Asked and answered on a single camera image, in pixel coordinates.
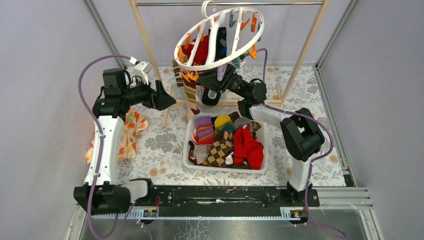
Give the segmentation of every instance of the argyle sock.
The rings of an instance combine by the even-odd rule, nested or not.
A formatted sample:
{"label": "argyle sock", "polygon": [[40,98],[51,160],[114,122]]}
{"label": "argyle sock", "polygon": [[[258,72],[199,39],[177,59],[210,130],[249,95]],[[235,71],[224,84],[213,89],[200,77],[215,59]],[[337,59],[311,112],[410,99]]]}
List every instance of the argyle sock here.
{"label": "argyle sock", "polygon": [[227,131],[223,132],[224,134],[222,139],[213,142],[213,148],[210,150],[206,161],[203,162],[203,165],[212,164],[220,167],[226,166],[226,155],[231,149],[233,149],[233,134]]}

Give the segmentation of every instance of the metal rail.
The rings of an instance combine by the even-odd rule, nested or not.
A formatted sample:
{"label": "metal rail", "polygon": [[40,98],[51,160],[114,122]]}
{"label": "metal rail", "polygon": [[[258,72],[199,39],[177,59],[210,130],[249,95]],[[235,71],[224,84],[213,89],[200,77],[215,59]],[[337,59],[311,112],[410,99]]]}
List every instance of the metal rail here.
{"label": "metal rail", "polygon": [[[201,6],[203,2],[136,2],[137,7]],[[277,5],[322,5],[322,1],[256,1],[256,2],[211,2],[209,6],[277,6]]]}

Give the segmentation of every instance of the gray wall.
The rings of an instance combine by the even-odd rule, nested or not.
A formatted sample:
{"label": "gray wall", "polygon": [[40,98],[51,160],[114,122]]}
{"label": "gray wall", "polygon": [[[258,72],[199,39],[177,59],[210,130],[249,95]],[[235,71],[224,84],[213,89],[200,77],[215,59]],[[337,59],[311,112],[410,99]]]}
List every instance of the gray wall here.
{"label": "gray wall", "polygon": [[[320,58],[340,18],[350,0],[331,0],[327,11],[322,18],[321,25],[306,55],[305,63],[315,63]],[[121,54],[148,58],[143,40],[134,19],[128,0],[94,0],[95,6],[101,15],[116,47]],[[149,2],[178,2],[177,0],[151,0]],[[181,2],[203,2],[202,0],[184,0]],[[254,2],[252,0],[226,0],[216,2]],[[216,11],[229,7],[217,7]],[[317,13],[318,6],[255,6],[264,16],[265,29],[258,48],[267,48],[270,51],[268,62],[272,64],[292,64],[298,59],[312,21]],[[170,65],[174,49],[178,40],[191,27],[204,18],[200,6],[172,6],[172,7],[140,7],[140,13],[146,25],[156,60],[160,65]],[[245,29],[241,32],[240,43],[250,40],[243,38],[243,34],[250,33]],[[248,63],[263,63],[263,54],[256,59],[249,59]]]}
{"label": "gray wall", "polygon": [[[0,239],[63,239],[94,129],[77,81],[107,54],[81,0],[0,1]],[[115,66],[88,71],[90,104]]]}
{"label": "gray wall", "polygon": [[362,0],[322,67],[386,240],[422,239],[424,4]]}

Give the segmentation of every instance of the hanging sock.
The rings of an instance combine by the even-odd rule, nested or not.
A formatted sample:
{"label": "hanging sock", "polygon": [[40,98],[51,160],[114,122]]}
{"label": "hanging sock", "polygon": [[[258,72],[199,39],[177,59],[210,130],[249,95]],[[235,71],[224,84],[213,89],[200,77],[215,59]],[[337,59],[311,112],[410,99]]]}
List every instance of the hanging sock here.
{"label": "hanging sock", "polygon": [[[222,26],[218,28],[216,33],[216,49],[215,49],[215,62],[227,56],[227,28]],[[207,106],[216,106],[220,101],[221,93],[214,92],[205,87],[201,102]]]}

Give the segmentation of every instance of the floral fabric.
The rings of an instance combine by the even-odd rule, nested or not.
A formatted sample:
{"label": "floral fabric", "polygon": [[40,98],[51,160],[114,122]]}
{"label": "floral fabric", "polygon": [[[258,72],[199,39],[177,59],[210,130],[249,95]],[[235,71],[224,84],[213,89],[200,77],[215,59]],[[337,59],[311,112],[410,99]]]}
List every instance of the floral fabric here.
{"label": "floral fabric", "polygon": [[[119,154],[118,160],[133,159],[136,157],[136,142],[141,138],[141,132],[147,128],[149,122],[146,118],[133,108],[130,108],[125,116],[125,123],[122,129],[122,134],[119,138]],[[93,156],[94,136],[85,154],[87,164],[90,164]]]}

